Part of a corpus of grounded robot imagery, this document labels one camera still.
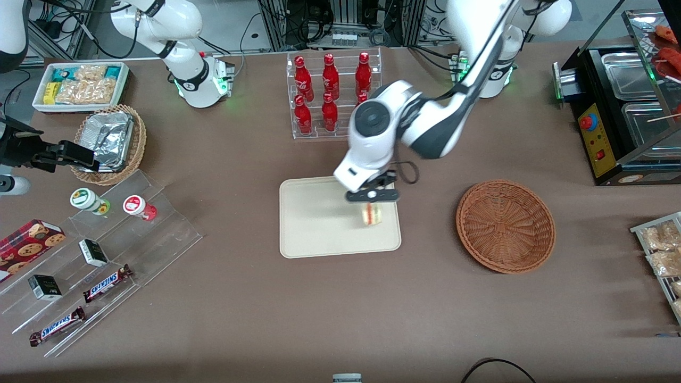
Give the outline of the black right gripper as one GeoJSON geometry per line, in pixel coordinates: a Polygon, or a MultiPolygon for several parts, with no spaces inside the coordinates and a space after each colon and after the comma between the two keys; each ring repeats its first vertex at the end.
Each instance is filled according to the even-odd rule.
{"type": "MultiPolygon", "coordinates": [[[[43,131],[31,128],[13,118],[2,118],[4,131],[1,138],[1,163],[13,168],[37,168],[46,172],[56,171],[56,154],[53,143],[41,139],[43,131]]],[[[100,163],[95,153],[68,140],[59,142],[59,156],[71,163],[92,163],[73,165],[75,172],[100,172],[100,163]]]]}

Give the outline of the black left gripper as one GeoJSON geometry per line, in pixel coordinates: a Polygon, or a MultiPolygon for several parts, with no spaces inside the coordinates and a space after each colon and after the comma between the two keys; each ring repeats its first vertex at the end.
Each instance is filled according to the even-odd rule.
{"type": "Polygon", "coordinates": [[[346,192],[346,201],[348,203],[365,203],[365,210],[370,210],[372,203],[376,203],[378,209],[382,208],[383,203],[396,203],[400,199],[400,194],[396,189],[391,188],[396,180],[396,170],[387,170],[372,181],[365,182],[359,191],[346,192]]]}

